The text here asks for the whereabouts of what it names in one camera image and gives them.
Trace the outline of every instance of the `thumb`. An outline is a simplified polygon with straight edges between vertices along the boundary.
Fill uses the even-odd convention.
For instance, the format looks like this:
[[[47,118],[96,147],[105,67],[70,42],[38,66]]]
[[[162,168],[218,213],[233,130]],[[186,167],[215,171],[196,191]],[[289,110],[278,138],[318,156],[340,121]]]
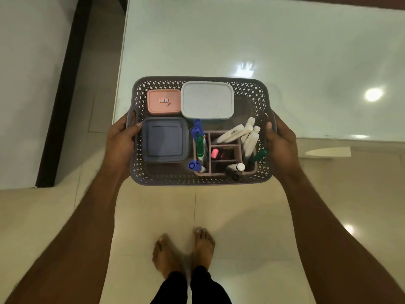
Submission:
[[[126,128],[123,133],[129,135],[130,137],[134,137],[138,134],[140,129],[142,128],[142,123],[137,123],[131,127]]]
[[[266,137],[271,142],[279,138],[278,134],[274,132],[271,122],[266,123]]]

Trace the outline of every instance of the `pink lid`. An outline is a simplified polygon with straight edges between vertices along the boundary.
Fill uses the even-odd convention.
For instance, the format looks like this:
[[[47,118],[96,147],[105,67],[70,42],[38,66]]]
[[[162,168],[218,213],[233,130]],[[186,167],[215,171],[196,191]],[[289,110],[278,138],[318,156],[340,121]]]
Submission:
[[[217,158],[219,152],[220,151],[218,149],[214,148],[211,152],[211,158],[213,159]]]
[[[178,114],[181,112],[180,90],[149,90],[148,111],[151,114]]]

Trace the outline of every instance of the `wall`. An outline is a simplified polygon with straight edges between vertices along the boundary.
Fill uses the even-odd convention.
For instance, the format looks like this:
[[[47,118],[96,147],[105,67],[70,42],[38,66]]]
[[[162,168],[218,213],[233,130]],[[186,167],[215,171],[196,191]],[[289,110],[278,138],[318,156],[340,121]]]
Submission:
[[[78,0],[0,0],[0,189],[33,187]]]

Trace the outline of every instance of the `pen holder compartment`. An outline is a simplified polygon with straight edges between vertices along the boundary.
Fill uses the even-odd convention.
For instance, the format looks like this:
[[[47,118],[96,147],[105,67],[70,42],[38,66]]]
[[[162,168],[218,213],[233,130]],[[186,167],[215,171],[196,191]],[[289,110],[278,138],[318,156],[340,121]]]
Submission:
[[[208,147],[208,159],[209,161],[205,164],[205,168],[207,168],[206,173],[198,173],[194,172],[197,176],[204,177],[204,176],[225,176],[226,167],[230,164],[234,163],[243,163],[243,145],[240,138],[236,139],[227,144],[212,144],[216,138],[220,137],[222,134],[227,132],[224,131],[205,131],[205,139],[207,141]],[[214,148],[217,148],[223,153],[226,153],[224,159],[212,159],[211,152]],[[196,143],[193,140],[193,156],[194,160],[197,160],[197,153],[196,153]],[[258,164],[255,162],[254,164],[246,164],[246,168],[243,172],[237,172],[241,176],[244,175],[252,175],[257,172]]]

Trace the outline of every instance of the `bare foot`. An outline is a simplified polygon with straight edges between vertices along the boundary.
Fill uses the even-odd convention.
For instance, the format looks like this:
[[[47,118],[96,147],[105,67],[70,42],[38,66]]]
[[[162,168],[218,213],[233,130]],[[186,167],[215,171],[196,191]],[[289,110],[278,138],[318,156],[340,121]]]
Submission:
[[[197,266],[204,266],[207,270],[214,255],[215,241],[205,228],[197,227],[194,232],[194,251],[192,255],[193,271]]]
[[[161,235],[156,241],[152,261],[155,264],[156,270],[165,279],[173,271],[183,273],[180,258],[174,253],[171,240],[167,234]]]

